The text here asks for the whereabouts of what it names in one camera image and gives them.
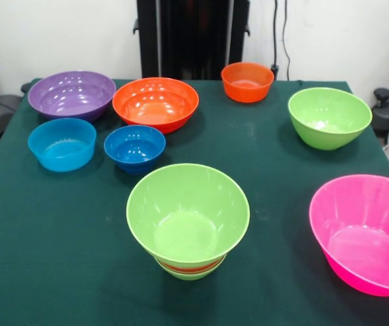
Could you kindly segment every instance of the white wall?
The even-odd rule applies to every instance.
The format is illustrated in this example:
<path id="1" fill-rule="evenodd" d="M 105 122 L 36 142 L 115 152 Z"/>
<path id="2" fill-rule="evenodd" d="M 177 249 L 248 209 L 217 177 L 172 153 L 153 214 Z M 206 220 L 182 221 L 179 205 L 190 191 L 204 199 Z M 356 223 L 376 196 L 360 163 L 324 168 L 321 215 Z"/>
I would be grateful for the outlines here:
<path id="1" fill-rule="evenodd" d="M 283 5 L 279 0 L 279 79 L 286 72 Z M 273 0 L 251 1 L 244 60 L 273 63 L 273 11 Z M 389 87 L 389 0 L 288 0 L 285 40 L 291 79 L 346 80 L 369 103 L 375 88 Z"/>
<path id="2" fill-rule="evenodd" d="M 389 0 L 288 2 L 291 79 L 346 80 L 371 103 L 374 88 L 389 87 Z M 284 79 L 284 0 L 279 3 L 278 64 Z M 273 9 L 274 0 L 251 0 L 245 60 L 272 64 Z M 136 0 L 0 0 L 0 94 L 19 93 L 34 77 L 69 69 L 140 77 L 135 18 Z"/>
<path id="3" fill-rule="evenodd" d="M 66 70 L 141 77 L 135 18 L 135 0 L 0 0 L 0 94 Z"/>

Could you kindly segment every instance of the magenta bowl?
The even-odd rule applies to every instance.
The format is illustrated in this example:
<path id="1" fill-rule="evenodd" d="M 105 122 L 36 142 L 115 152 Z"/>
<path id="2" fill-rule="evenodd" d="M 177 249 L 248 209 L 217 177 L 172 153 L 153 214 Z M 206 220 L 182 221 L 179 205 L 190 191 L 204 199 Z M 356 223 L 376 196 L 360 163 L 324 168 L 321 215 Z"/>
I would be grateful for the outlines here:
<path id="1" fill-rule="evenodd" d="M 389 178 L 334 179 L 315 193 L 309 216 L 338 277 L 363 293 L 389 297 Z"/>
<path id="2" fill-rule="evenodd" d="M 67 71 L 37 82 L 28 100 L 48 119 L 76 117 L 93 121 L 108 107 L 116 91 L 114 81 L 91 71 Z"/>

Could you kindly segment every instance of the black stand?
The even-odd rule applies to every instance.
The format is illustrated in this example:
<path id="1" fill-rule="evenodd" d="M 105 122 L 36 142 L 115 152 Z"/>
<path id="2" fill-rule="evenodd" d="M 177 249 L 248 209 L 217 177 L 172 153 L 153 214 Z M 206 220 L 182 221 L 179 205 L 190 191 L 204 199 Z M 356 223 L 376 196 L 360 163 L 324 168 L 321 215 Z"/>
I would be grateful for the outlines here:
<path id="1" fill-rule="evenodd" d="M 249 5 L 249 0 L 137 0 L 134 33 L 140 34 L 143 77 L 220 79 L 225 65 L 242 60 Z"/>

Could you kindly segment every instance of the table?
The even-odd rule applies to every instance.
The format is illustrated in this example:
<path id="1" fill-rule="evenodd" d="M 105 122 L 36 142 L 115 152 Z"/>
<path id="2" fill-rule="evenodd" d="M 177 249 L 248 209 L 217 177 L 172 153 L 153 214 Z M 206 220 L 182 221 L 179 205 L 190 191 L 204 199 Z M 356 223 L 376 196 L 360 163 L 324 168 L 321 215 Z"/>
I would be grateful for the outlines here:
<path id="1" fill-rule="evenodd" d="M 302 88 L 347 84 L 277 81 L 266 100 L 241 105 L 218 81 L 189 83 L 199 109 L 166 136 L 160 165 L 206 164 L 235 179 L 252 214 L 242 242 L 202 280 L 165 273 L 126 224 L 140 177 L 105 156 L 105 137 L 123 125 L 114 112 L 95 123 L 92 161 L 56 174 L 27 148 L 43 120 L 23 100 L 0 143 L 0 325 L 389 325 L 389 298 L 339 280 L 308 222 L 310 199 L 324 182 L 389 176 L 389 163 L 372 129 L 337 151 L 318 151 L 299 140 L 287 112 Z"/>

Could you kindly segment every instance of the purple bowl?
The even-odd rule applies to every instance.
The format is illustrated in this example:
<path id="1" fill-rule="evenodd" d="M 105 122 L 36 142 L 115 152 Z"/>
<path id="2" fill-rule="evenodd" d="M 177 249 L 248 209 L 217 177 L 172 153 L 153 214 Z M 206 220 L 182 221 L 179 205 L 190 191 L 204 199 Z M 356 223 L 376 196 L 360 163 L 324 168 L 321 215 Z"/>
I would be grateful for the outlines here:
<path id="1" fill-rule="evenodd" d="M 108 107 L 116 91 L 114 81 L 91 71 L 67 71 L 37 82 L 29 103 L 48 119 L 76 117 L 93 121 Z"/>

